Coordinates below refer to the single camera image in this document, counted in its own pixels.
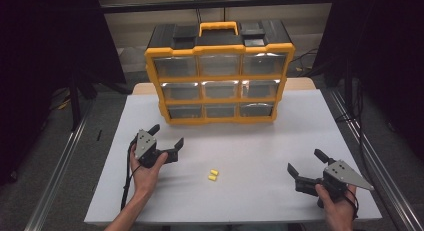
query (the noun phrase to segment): organizer carrying handle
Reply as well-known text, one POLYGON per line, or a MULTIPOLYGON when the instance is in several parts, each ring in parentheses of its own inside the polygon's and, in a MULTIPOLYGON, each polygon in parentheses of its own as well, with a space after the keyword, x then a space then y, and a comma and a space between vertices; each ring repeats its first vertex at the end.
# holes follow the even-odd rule
POLYGON ((234 29, 234 33, 238 35, 237 23, 234 21, 229 21, 229 22, 201 23, 200 29, 199 29, 199 37, 202 36, 203 30, 213 30, 213 29, 234 29))

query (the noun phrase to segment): human hand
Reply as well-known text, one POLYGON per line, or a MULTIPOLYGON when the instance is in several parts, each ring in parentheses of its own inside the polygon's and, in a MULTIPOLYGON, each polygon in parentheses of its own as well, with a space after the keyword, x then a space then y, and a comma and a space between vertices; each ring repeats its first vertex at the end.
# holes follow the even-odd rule
POLYGON ((168 153, 163 153, 156 160, 156 163, 151 168, 145 168, 143 166, 140 167, 140 162, 135 158, 135 148, 137 144, 134 144, 131 147, 130 152, 130 164, 131 170, 133 172, 133 180, 134 180, 134 196, 150 198, 152 195, 156 183, 158 181, 159 170, 162 165, 166 162, 168 158, 168 153))
MULTIPOLYGON (((354 194, 356 193, 356 187, 348 185, 348 189, 352 192, 347 191, 346 197, 350 201, 355 202, 354 194)), ((325 210, 325 221, 332 231, 351 231, 353 230, 353 215, 354 209, 351 204, 345 199, 342 199, 336 203, 331 200, 328 191, 321 184, 315 185, 315 190, 318 196, 324 203, 325 210)))

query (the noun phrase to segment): plastic drawer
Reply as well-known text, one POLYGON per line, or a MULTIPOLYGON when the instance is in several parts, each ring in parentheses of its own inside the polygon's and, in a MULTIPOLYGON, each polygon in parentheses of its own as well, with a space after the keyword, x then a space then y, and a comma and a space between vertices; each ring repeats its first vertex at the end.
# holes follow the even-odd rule
POLYGON ((205 104, 207 118, 227 118, 234 117, 236 104, 205 104))
POLYGON ((200 104, 168 105, 167 109, 171 119, 202 117, 202 106, 200 104))
POLYGON ((201 75, 237 75, 239 70, 238 54, 213 54, 199 56, 201 75))
POLYGON ((238 81, 208 81, 202 83, 206 98, 235 98, 238 81))
POLYGON ((154 58, 158 76, 162 77, 192 77, 196 76, 196 60, 188 57, 154 58))
POLYGON ((163 94, 166 100, 199 99, 198 83, 162 83, 163 94))
POLYGON ((271 116, 274 103, 241 103, 241 117, 271 116))
POLYGON ((243 74, 281 74, 285 53, 257 53, 243 56, 243 74))
POLYGON ((273 98, 280 80, 245 80, 242 82, 243 98, 273 98))

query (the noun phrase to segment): gray carpet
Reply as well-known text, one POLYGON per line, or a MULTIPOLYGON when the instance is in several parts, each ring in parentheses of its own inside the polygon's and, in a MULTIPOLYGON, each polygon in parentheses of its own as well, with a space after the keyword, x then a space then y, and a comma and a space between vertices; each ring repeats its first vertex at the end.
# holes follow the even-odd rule
MULTIPOLYGON (((298 74, 298 71, 293 68, 289 72, 289 76, 298 74)), ((142 72, 126 73, 126 76, 129 81, 127 85, 129 89, 132 89, 135 83, 147 81, 145 73, 142 72)), ((331 112, 334 117, 338 117, 340 113, 331 98, 331 89, 323 88, 322 77, 314 77, 314 82, 317 87, 322 87, 323 96, 331 112)), ((102 86, 97 86, 96 89, 99 91, 99 95, 42 230, 102 230, 102 228, 85 224, 83 220, 112 143, 126 96, 102 86)), ((71 120, 69 106, 64 110, 52 111, 46 128, 19 169, 18 181, 0 187, 0 230, 23 230, 25 228, 66 145, 70 135, 71 120)), ((384 114, 366 95, 363 126, 366 135, 394 181, 412 204, 418 216, 424 217, 424 198, 422 197, 424 164, 415 158, 402 136, 389 128, 384 114)), ((346 124, 340 123, 339 128, 358 166, 365 173, 356 140, 346 124)), ((373 192, 373 197, 383 219, 356 223, 355 228, 396 230, 395 224, 389 216, 390 213, 400 230, 406 230, 396 214, 395 208, 382 190, 381 184, 373 173, 370 175, 375 180, 375 187, 381 192, 382 200, 376 192, 373 192), (386 203, 388 210, 384 207, 383 202, 386 203)), ((306 223, 305 227, 307 230, 327 230, 324 222, 306 223)), ((160 230, 159 227, 143 228, 144 230, 160 230)))

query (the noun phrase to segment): small yellow block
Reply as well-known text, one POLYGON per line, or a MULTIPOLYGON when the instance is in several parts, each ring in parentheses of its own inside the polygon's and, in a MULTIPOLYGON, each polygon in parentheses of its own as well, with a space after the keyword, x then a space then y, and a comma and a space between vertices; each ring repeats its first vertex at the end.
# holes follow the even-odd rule
POLYGON ((216 180, 216 176, 215 175, 209 175, 208 176, 209 180, 215 181, 216 180))
POLYGON ((218 170, 211 169, 211 174, 218 176, 219 172, 218 172, 218 170))

